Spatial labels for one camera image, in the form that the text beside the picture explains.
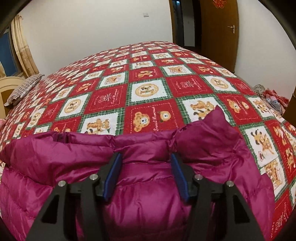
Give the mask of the striped pillow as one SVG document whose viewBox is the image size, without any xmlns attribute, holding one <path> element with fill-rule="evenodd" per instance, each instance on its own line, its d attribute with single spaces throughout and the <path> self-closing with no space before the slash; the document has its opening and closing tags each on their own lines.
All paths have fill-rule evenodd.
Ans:
<svg viewBox="0 0 296 241">
<path fill-rule="evenodd" d="M 25 79 L 25 81 L 10 94 L 4 106 L 17 105 L 42 77 L 42 74 L 35 74 Z"/>
</svg>

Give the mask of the red patchwork cartoon bedspread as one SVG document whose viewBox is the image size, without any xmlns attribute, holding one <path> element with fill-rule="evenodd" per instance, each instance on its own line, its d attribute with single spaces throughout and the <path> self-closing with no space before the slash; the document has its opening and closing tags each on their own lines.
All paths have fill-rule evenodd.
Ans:
<svg viewBox="0 0 296 241">
<path fill-rule="evenodd" d="M 180 129 L 221 108 L 273 185 L 269 240 L 295 240 L 295 127 L 243 80 L 168 42 L 143 42 L 88 56 L 40 80 L 10 111 L 1 151 L 47 132 L 119 136 Z"/>
</svg>

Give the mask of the beige curtain right panel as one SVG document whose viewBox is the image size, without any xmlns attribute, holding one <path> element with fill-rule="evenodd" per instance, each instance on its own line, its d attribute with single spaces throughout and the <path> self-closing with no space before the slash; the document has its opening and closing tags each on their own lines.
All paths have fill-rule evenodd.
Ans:
<svg viewBox="0 0 296 241">
<path fill-rule="evenodd" d="M 11 36 L 21 68 L 25 75 L 30 77 L 39 74 L 39 70 L 33 60 L 32 53 L 23 33 L 22 20 L 23 18 L 20 15 L 14 17 L 11 22 Z"/>
</svg>

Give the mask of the pink floral folded blanket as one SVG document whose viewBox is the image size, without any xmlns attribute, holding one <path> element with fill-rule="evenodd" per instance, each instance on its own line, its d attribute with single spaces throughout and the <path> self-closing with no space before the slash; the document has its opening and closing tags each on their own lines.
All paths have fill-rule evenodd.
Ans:
<svg viewBox="0 0 296 241">
<path fill-rule="evenodd" d="M 5 123 L 5 120 L 4 119 L 0 119 L 0 128 L 4 125 L 4 123 Z"/>
</svg>

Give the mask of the red double happiness sticker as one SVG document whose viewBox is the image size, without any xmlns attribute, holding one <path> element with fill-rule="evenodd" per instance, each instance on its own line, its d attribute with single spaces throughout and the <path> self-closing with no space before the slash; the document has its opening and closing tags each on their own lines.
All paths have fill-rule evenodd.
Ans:
<svg viewBox="0 0 296 241">
<path fill-rule="evenodd" d="M 227 4 L 227 0 L 213 0 L 213 5 L 217 9 L 223 9 L 226 4 Z"/>
</svg>

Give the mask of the magenta puffer jacket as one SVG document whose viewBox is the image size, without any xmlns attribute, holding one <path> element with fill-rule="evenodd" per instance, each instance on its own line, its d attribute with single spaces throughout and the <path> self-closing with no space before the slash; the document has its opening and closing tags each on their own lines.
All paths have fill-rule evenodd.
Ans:
<svg viewBox="0 0 296 241">
<path fill-rule="evenodd" d="M 104 220 L 111 240 L 180 240 L 190 207 L 179 196 L 170 154 L 177 152 L 207 179 L 233 181 L 250 206 L 266 240 L 275 210 L 273 185 L 260 174 L 243 136 L 215 108 L 180 129 L 119 136 L 47 132 L 12 140 L 1 151 L 1 217 L 24 240 L 59 181 L 84 180 L 123 155 Z"/>
</svg>

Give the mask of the brown wooden door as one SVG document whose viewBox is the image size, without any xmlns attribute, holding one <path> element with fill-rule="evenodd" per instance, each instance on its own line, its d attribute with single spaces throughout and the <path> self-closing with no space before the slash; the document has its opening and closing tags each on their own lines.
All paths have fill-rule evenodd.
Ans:
<svg viewBox="0 0 296 241">
<path fill-rule="evenodd" d="M 200 1 L 201 53 L 230 72 L 235 72 L 239 40 L 239 14 L 236 0 L 227 0 L 217 9 L 213 0 Z M 235 34 L 228 26 L 235 25 Z"/>
</svg>

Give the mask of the brown wooden dresser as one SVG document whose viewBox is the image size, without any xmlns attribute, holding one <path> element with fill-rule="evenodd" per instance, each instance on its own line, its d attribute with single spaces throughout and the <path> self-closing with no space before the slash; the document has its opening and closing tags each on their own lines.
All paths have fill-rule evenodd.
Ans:
<svg viewBox="0 0 296 241">
<path fill-rule="evenodd" d="M 288 103 L 287 108 L 285 109 L 283 118 L 288 121 L 291 125 L 296 125 L 296 88 L 292 94 L 290 102 Z"/>
</svg>

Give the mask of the dark window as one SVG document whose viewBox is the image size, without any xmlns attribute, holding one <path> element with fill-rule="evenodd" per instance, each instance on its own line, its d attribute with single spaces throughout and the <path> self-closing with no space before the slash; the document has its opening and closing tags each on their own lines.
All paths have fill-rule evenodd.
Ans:
<svg viewBox="0 0 296 241">
<path fill-rule="evenodd" d="M 6 76 L 18 75 L 18 66 L 15 60 L 11 45 L 11 31 L 7 28 L 4 34 L 1 36 L 1 64 L 4 68 Z"/>
</svg>

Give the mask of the cream wooden headboard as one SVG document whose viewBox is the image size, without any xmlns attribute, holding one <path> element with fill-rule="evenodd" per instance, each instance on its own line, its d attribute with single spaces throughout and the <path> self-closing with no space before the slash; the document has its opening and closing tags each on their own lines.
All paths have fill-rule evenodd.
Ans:
<svg viewBox="0 0 296 241">
<path fill-rule="evenodd" d="M 15 76 L 1 78 L 0 118 L 4 119 L 6 117 L 6 108 L 4 107 L 4 104 L 6 103 L 9 95 L 13 92 L 14 89 L 16 89 L 23 82 L 24 82 L 23 78 L 15 77 Z"/>
</svg>

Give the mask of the clothes pile on floor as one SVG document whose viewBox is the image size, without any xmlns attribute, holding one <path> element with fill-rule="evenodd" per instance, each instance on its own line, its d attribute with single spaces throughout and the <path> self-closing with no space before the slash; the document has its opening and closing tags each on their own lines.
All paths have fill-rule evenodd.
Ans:
<svg viewBox="0 0 296 241">
<path fill-rule="evenodd" d="M 267 106 L 276 110 L 281 115 L 284 114 L 289 103 L 289 100 L 286 97 L 280 96 L 275 90 L 270 90 L 260 84 L 255 85 L 252 90 L 264 100 Z"/>
</svg>

